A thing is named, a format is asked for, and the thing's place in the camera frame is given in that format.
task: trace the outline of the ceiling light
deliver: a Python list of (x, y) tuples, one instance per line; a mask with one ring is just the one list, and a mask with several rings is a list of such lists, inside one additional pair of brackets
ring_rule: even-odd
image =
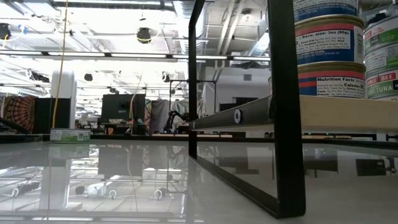
[[(188, 59), (188, 55), (173, 55), (173, 58)], [(226, 60), (227, 56), (197, 55), (197, 59)]]
[(188, 55), (173, 55), (173, 58), (188, 59)]
[[(49, 55), (62, 56), (62, 52), (49, 52)], [(64, 56), (105, 57), (105, 54), (97, 52), (65, 52)]]
[(20, 50), (0, 50), (0, 54), (4, 54), (4, 55), (42, 55), (41, 52), (20, 51)]
[(226, 56), (197, 55), (197, 59), (226, 60)]
[(269, 57), (234, 57), (234, 60), (247, 60), (247, 61), (260, 61), (260, 62), (271, 61)]
[[(67, 0), (53, 0), (54, 2), (66, 2)], [(142, 4), (139, 1), (110, 1), (110, 0), (69, 0), (74, 3), (97, 3), (97, 4)], [(145, 4), (160, 5), (157, 2), (145, 2)]]
[(51, 221), (92, 221), (93, 218), (86, 217), (33, 217), (32, 220), (51, 220)]
[(162, 54), (111, 54), (112, 57), (131, 57), (131, 58), (166, 58)]

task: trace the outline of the computer monitor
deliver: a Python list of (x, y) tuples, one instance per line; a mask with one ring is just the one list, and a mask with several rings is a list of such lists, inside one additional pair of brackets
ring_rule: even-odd
[[(101, 120), (123, 119), (129, 121), (130, 102), (133, 95), (103, 95)], [(132, 104), (134, 120), (145, 118), (145, 94), (136, 94)]]

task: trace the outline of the can label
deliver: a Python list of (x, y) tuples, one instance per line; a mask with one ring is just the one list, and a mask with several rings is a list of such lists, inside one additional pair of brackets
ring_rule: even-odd
[(364, 74), (353, 71), (320, 71), (298, 75), (301, 95), (364, 98)]
[(393, 100), (398, 98), (398, 70), (383, 72), (366, 79), (369, 99)]
[(365, 56), (368, 72), (373, 70), (387, 70), (398, 66), (398, 44), (383, 47)]
[(358, 15), (358, 0), (293, 0), (296, 22), (331, 14)]
[(50, 140), (65, 143), (88, 142), (90, 140), (90, 132), (73, 129), (51, 129)]
[(365, 32), (364, 37), (365, 52), (367, 52), (371, 47), (398, 41), (398, 17), (368, 29)]
[(363, 30), (327, 24), (296, 30), (297, 64), (344, 61), (363, 63)]

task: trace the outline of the stacked cans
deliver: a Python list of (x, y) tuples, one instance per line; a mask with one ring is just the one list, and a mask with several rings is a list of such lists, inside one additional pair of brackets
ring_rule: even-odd
[(369, 99), (398, 100), (398, 16), (365, 30), (366, 95)]
[(358, 0), (293, 0), (301, 95), (365, 97)]

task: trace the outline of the wooden shelf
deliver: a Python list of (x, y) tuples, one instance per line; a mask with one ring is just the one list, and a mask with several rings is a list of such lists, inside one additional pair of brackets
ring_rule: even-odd
[[(273, 132), (269, 119), (270, 99), (263, 98), (191, 122), (196, 131)], [(300, 96), (303, 132), (398, 133), (398, 102)], [(243, 121), (236, 124), (234, 112), (241, 110)]]

